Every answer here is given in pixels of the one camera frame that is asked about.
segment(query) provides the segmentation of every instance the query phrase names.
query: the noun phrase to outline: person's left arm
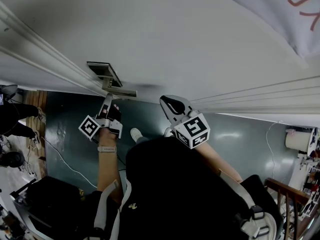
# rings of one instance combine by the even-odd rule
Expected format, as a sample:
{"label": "person's left arm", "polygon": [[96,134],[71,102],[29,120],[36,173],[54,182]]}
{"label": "person's left arm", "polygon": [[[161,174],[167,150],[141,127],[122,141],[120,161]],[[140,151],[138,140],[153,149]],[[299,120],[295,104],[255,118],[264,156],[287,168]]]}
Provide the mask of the person's left arm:
{"label": "person's left arm", "polygon": [[[110,133],[107,128],[101,128],[99,134],[99,146],[117,146],[116,135]],[[103,192],[106,187],[114,182],[114,180],[117,180],[118,187],[109,195],[109,197],[120,205],[124,194],[118,170],[117,154],[115,152],[99,152],[98,185],[96,190]]]}

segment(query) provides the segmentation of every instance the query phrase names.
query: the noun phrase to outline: backpack strap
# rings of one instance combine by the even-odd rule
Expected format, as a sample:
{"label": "backpack strap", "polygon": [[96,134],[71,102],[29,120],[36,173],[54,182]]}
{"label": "backpack strap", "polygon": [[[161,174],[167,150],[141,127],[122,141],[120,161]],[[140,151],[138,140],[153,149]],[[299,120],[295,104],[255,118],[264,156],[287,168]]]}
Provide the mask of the backpack strap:
{"label": "backpack strap", "polygon": [[241,231],[246,233],[250,239],[274,240],[276,237],[275,219],[256,205],[247,190],[232,177],[223,171],[220,171],[220,177],[246,202],[251,211],[250,220],[242,219],[239,213],[235,215],[235,220],[238,222]]}

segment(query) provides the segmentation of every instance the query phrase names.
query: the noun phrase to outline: shoe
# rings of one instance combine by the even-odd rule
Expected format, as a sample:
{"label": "shoe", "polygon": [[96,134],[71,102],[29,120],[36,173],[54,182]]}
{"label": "shoe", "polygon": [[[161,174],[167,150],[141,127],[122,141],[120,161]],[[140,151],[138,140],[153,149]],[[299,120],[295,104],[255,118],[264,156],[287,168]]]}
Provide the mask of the shoe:
{"label": "shoe", "polygon": [[41,107],[38,107],[39,110],[39,115],[38,118],[40,119],[41,122],[44,124],[46,123],[46,114],[42,111]]}
{"label": "shoe", "polygon": [[130,134],[134,142],[137,142],[137,140],[142,137],[141,131],[139,131],[137,128],[132,128]]}
{"label": "shoe", "polygon": [[41,141],[40,141],[40,134],[37,130],[35,130],[34,133],[35,133],[35,136],[34,136],[34,138],[32,138],[33,144],[36,146],[36,148],[38,150],[40,150],[42,147]]}
{"label": "shoe", "polygon": [[163,137],[167,138],[167,137],[171,137],[174,136],[174,134],[172,133],[172,130],[170,127],[168,127],[167,129],[165,129]]}

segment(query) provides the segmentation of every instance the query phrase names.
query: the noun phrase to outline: black pants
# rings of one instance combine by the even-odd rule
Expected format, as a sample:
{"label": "black pants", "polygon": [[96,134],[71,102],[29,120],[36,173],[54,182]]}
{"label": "black pants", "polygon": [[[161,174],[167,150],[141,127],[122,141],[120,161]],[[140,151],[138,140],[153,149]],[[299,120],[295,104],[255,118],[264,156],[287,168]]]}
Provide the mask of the black pants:
{"label": "black pants", "polygon": [[37,117],[38,115],[38,108],[33,105],[16,103],[0,105],[0,134],[7,137],[15,135],[30,139],[34,138],[35,132],[18,121],[27,117]]}

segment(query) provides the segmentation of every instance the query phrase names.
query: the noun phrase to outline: plastic buckle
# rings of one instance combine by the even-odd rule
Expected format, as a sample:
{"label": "plastic buckle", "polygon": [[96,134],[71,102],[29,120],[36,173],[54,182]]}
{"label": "plastic buckle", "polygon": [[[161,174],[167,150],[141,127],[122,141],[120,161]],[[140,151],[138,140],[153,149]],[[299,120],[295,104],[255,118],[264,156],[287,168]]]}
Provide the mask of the plastic buckle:
{"label": "plastic buckle", "polygon": [[252,206],[250,210],[252,212],[252,219],[255,221],[261,220],[265,217],[265,212],[259,205]]}
{"label": "plastic buckle", "polygon": [[263,227],[260,227],[260,230],[259,230],[258,235],[257,235],[256,237],[253,237],[253,239],[257,239],[257,238],[259,238],[259,237],[263,237],[263,236],[265,236],[265,235],[268,235],[269,232],[270,232],[270,228],[269,228],[268,225],[263,226]]}

